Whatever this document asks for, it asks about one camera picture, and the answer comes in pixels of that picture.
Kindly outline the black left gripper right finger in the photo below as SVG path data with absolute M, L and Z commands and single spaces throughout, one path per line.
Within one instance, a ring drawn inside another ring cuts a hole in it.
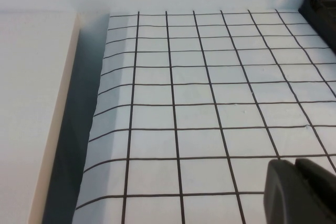
M 335 186 L 335 175 L 307 158 L 297 158 L 295 167 L 311 184 Z

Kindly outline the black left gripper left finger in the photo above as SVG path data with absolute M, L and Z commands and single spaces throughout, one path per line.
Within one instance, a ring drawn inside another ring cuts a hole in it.
M 335 186 L 311 184 L 295 163 L 268 163 L 264 191 L 266 223 L 335 223 Z

